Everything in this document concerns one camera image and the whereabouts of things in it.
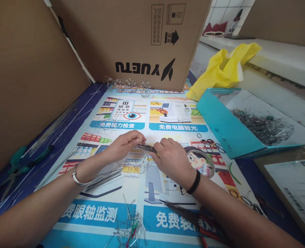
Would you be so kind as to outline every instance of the black wristband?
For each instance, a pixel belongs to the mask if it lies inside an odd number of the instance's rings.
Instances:
[[[193,186],[190,188],[190,190],[187,191],[188,194],[192,194],[195,192],[195,190],[197,189],[198,187],[198,184],[200,183],[200,179],[201,179],[201,173],[199,171],[196,171],[197,174],[196,174],[196,179],[194,181],[194,184]]]

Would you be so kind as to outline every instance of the yellow plastic bag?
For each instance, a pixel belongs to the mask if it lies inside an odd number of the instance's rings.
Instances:
[[[230,88],[243,80],[242,66],[262,49],[257,43],[241,44],[230,54],[220,50],[209,61],[207,70],[189,89],[187,97],[198,101],[207,88]]]

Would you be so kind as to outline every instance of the forearm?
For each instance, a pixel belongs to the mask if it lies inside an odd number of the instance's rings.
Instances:
[[[238,247],[303,247],[281,228],[204,176],[201,176],[193,197],[211,211]]]
[[[107,165],[103,153],[77,167],[80,182],[92,180]],[[0,216],[0,247],[33,247],[52,229],[85,186],[72,177],[73,170],[34,192]]]

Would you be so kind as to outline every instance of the yuetu logo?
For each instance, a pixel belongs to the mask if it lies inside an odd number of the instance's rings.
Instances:
[[[173,75],[173,63],[176,59],[174,58],[163,70],[161,81],[163,81],[166,76],[169,76],[169,80],[171,81]],[[155,68],[151,72],[150,64],[141,64],[141,63],[132,63],[132,68],[130,67],[130,63],[126,62],[126,67],[122,62],[116,62],[116,72],[123,73],[135,73],[135,74],[147,74],[147,75],[157,75],[159,76],[159,64],[155,65]]]

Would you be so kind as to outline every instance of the arrow symbol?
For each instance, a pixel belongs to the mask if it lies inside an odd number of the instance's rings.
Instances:
[[[173,43],[173,45],[174,45],[178,39],[179,39],[179,35],[178,35],[177,31],[175,31],[174,33],[172,33],[171,43]]]
[[[168,33],[165,32],[165,43],[172,43],[173,45],[178,41],[179,35],[177,31]]]

